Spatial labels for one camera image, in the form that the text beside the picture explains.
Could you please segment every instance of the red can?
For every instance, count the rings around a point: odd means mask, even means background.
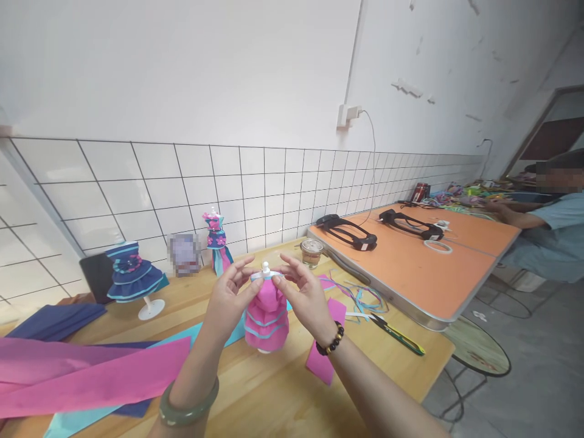
[[[425,182],[418,182],[415,185],[414,193],[412,194],[411,202],[422,202],[427,197],[429,187]]]

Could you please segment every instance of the jade bangle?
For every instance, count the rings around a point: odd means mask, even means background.
[[[219,378],[215,378],[215,384],[211,389],[211,392],[205,399],[198,405],[188,411],[179,411],[178,409],[174,408],[169,401],[170,391],[172,391],[172,387],[175,384],[173,381],[160,400],[160,418],[162,420],[162,424],[168,426],[170,428],[180,428],[189,426],[192,423],[196,422],[199,418],[205,414],[217,398],[217,394],[219,393]]]

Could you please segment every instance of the glass jar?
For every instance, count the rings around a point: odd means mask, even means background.
[[[302,263],[308,265],[310,269],[315,269],[324,251],[322,242],[308,238],[302,241],[300,249],[302,250]]]

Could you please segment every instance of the black bead bracelet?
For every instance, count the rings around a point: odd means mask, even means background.
[[[342,327],[341,323],[335,321],[335,324],[339,330],[336,332],[333,342],[325,349],[322,348],[318,342],[316,343],[316,351],[318,351],[323,356],[328,356],[330,352],[335,351],[336,346],[339,344],[339,342],[341,342],[342,336],[345,334],[345,329]]]

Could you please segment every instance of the concrete floor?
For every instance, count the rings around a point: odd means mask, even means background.
[[[491,278],[478,297],[490,302],[501,288]],[[480,325],[506,351],[512,370],[488,383],[465,402],[460,422],[443,422],[452,427],[453,437],[472,438],[561,438],[583,436],[584,429],[584,281],[568,285],[546,282],[538,291],[511,295],[529,308],[542,303],[530,319],[504,315],[473,300],[464,315]],[[493,306],[513,315],[525,316],[525,309],[506,296]],[[485,314],[487,322],[473,316]],[[454,359],[446,368],[452,376],[462,370]],[[464,394],[482,376],[467,370],[457,380]],[[457,400],[456,391],[443,372],[424,407],[438,415]],[[454,418],[457,409],[447,417]]]

